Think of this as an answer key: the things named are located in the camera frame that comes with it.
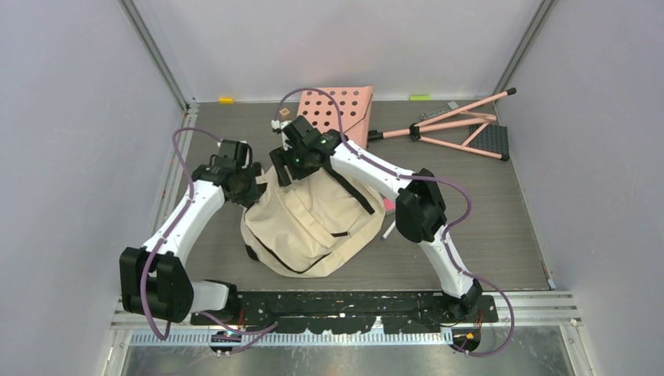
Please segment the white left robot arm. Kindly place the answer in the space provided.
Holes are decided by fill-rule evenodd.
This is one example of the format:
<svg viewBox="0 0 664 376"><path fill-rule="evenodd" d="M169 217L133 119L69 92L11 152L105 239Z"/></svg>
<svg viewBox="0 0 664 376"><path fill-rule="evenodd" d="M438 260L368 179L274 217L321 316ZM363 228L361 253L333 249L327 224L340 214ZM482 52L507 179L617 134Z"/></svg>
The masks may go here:
<svg viewBox="0 0 664 376"><path fill-rule="evenodd" d="M162 227L141 247L127 247L121 253L125 311L173 323L200 311L210 311L221 324L231 324L239 317L234 284L192 282L185 265L202 230L224 204L248 207L258 200L259 171L247 143L220 142L218 153L193 171L186 194Z"/></svg>

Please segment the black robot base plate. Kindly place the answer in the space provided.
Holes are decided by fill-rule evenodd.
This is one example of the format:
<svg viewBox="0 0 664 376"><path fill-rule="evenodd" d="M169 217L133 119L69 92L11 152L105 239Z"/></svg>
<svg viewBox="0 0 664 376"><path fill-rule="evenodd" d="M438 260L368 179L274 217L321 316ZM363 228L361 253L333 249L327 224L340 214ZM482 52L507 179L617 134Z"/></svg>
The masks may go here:
<svg viewBox="0 0 664 376"><path fill-rule="evenodd" d="M439 291L242 291L230 311L214 315L248 330L276 324L279 334L364 334L372 327L387 334L425 334L499 319L490 295L462 313Z"/></svg>

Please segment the beige canvas backpack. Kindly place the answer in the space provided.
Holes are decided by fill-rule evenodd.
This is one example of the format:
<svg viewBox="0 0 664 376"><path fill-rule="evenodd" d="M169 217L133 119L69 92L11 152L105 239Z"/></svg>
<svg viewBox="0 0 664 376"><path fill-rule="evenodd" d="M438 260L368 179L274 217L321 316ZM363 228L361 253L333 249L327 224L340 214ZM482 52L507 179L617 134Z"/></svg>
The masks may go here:
<svg viewBox="0 0 664 376"><path fill-rule="evenodd" d="M340 269L379 234L386 216L375 189L345 180L355 193L324 170L285 187L274 168L263 172L265 192L240 220L248 254L285 277L328 277Z"/></svg>

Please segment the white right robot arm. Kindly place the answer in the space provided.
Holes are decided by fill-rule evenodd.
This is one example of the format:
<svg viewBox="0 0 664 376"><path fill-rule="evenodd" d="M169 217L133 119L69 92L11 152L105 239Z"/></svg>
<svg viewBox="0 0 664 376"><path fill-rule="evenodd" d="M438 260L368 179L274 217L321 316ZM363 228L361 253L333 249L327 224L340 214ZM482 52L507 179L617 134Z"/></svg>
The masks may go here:
<svg viewBox="0 0 664 376"><path fill-rule="evenodd" d="M325 169L375 189L395 204L399 233L418 244L434 267L448 314L463 322L477 313L482 286L462 265L449 236L439 179L425 168L413 172L390 164L336 130L320 132L302 116L274 119L271 128L282 137L282 146L269 154L281 186Z"/></svg>

